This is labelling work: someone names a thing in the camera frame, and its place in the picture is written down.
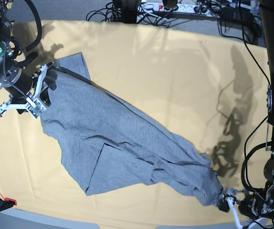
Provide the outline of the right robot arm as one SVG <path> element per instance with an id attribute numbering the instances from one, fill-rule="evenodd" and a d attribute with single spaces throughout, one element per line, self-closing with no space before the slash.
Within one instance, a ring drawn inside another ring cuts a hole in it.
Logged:
<path id="1" fill-rule="evenodd" d="M 33 49 L 42 39 L 41 19 L 33 2 L 26 1 L 36 22 L 37 36 L 31 44 L 23 47 L 12 35 L 12 22 L 6 17 L 8 3 L 0 0 L 0 89 L 5 89 L 10 99 L 1 104 L 0 115 L 9 110 L 41 113 L 51 105 L 48 85 L 44 80 L 53 62 L 42 65 L 38 72 L 31 75 L 23 71 L 38 57 L 38 52 Z"/>

